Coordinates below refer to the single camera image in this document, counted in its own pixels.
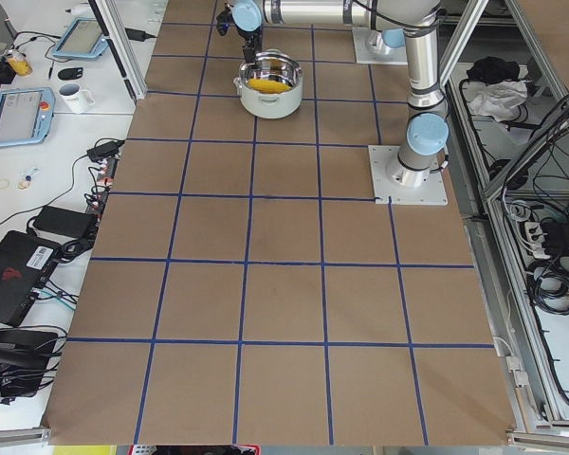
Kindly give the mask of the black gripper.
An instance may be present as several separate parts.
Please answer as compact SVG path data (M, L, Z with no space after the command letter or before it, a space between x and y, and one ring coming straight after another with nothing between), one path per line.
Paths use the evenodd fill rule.
M256 46L262 45L262 27L257 27L252 31L246 31L237 26L236 30L239 36L245 41L243 45L245 64L249 67L255 67L257 64Z

